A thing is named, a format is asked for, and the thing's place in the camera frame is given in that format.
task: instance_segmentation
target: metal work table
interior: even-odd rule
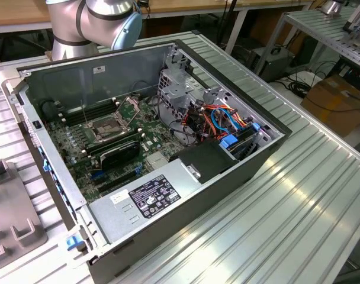
[[[347,32],[343,30],[343,26],[354,10],[352,7],[343,7],[340,12],[340,17],[337,18],[329,17],[318,10],[287,12],[282,14],[263,52],[263,56],[256,65],[255,73],[259,74],[263,68],[265,60],[286,22],[293,25],[293,32],[291,32],[291,34],[294,33],[296,29],[299,29],[323,43],[323,46],[312,58],[311,65],[318,61],[326,47],[330,47],[360,66],[360,51],[340,41],[340,39],[347,34]]]
[[[333,282],[360,237],[360,154],[201,35],[149,38],[137,45],[175,38],[293,134],[252,180],[113,283]],[[3,63],[0,70],[45,61]],[[194,72],[210,83],[202,71]],[[85,264],[72,269],[65,262],[67,252],[57,242],[64,241],[60,233],[66,229],[0,90],[1,157],[17,162],[49,240],[1,269],[0,283],[92,283]]]

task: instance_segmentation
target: wooden tabletop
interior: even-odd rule
[[[237,7],[288,4],[296,0],[240,0]],[[150,0],[151,14],[202,9],[223,9],[225,0]],[[0,25],[49,22],[50,16],[44,0],[0,0]]]

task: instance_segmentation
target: blue cable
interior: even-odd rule
[[[242,126],[240,126],[240,125],[234,120],[234,118],[229,114],[228,111],[226,111],[226,110],[223,109],[223,108],[217,108],[217,109],[223,111],[223,112],[227,115],[227,117],[230,119],[230,121],[232,122],[232,124],[234,124],[238,129],[242,129]]]
[[[211,120],[214,124],[215,127],[217,127],[218,129],[222,130],[222,131],[225,131],[227,132],[228,134],[230,134],[230,132],[226,129],[226,128],[223,128],[223,127],[220,127],[218,124],[217,124],[217,121],[214,119],[214,111],[216,111],[216,109],[212,110],[211,112]]]
[[[242,129],[242,128],[243,128],[241,125],[239,125],[239,124],[234,120],[234,118],[229,114],[228,111],[226,111],[226,110],[223,109],[223,108],[216,108],[216,109],[212,110],[212,112],[211,112],[211,120],[212,120],[214,126],[216,126],[218,129],[221,129],[221,130],[227,132],[228,134],[230,134],[230,132],[229,132],[226,128],[220,127],[220,126],[217,124],[217,121],[214,119],[214,111],[216,111],[216,110],[223,111],[223,112],[227,115],[227,117],[229,118],[229,120],[232,122],[232,124],[233,124],[235,127],[237,127],[238,129]]]

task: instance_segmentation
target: black power cable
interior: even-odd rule
[[[233,12],[234,12],[236,4],[237,4],[237,0],[232,0],[229,11],[227,13],[227,19],[226,19],[225,23],[223,24],[223,28],[222,28],[222,30],[220,31],[220,33],[218,34],[218,37],[217,37],[217,45],[218,46],[222,43],[223,35],[226,32],[227,25],[229,24],[229,22],[233,18]]]
[[[216,42],[218,41],[218,37],[219,37],[220,31],[221,31],[221,27],[222,27],[224,19],[225,19],[225,13],[226,13],[226,9],[227,9],[227,2],[228,2],[228,0],[225,1],[225,9],[223,10],[223,14],[222,14],[222,17],[221,17],[221,23],[218,26]]]

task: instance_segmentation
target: cardboard box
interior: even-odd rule
[[[360,124],[360,91],[338,75],[312,87],[301,105],[341,137]]]

